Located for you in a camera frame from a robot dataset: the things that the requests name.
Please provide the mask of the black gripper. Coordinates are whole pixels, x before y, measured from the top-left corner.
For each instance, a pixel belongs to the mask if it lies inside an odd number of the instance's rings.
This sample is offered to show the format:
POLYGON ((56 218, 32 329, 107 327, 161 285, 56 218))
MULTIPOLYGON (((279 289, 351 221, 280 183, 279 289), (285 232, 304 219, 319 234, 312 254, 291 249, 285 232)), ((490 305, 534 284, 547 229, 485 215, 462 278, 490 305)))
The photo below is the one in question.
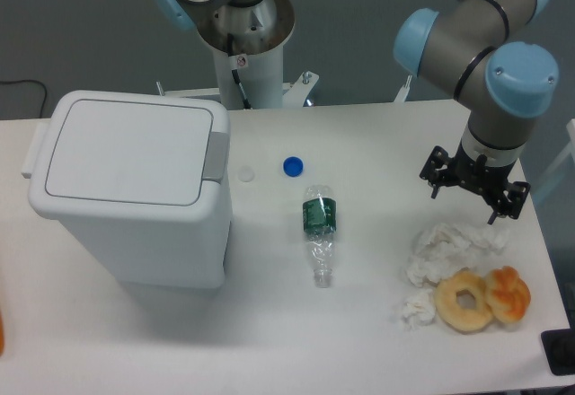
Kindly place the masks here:
POLYGON ((515 162, 493 162, 488 154, 465 147, 461 141, 455 157, 436 145, 424 163, 420 178, 432 188, 431 198, 446 187, 459 186, 480 196, 487 196, 492 213, 488 224, 497 218, 517 220, 529 195, 531 185, 526 181, 509 182, 515 162))

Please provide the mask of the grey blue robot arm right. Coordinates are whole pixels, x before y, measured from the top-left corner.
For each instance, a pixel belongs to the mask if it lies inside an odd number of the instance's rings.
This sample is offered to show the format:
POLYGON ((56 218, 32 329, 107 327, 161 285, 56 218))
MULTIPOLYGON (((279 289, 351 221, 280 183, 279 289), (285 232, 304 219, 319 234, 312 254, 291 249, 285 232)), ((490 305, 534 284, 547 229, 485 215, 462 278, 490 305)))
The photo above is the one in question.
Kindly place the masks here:
POLYGON ((470 111, 457 153, 435 150, 421 177, 438 191, 457 185, 502 192, 559 82, 554 57, 510 41, 549 0, 457 0, 452 13, 414 12, 394 42, 395 60, 470 111))

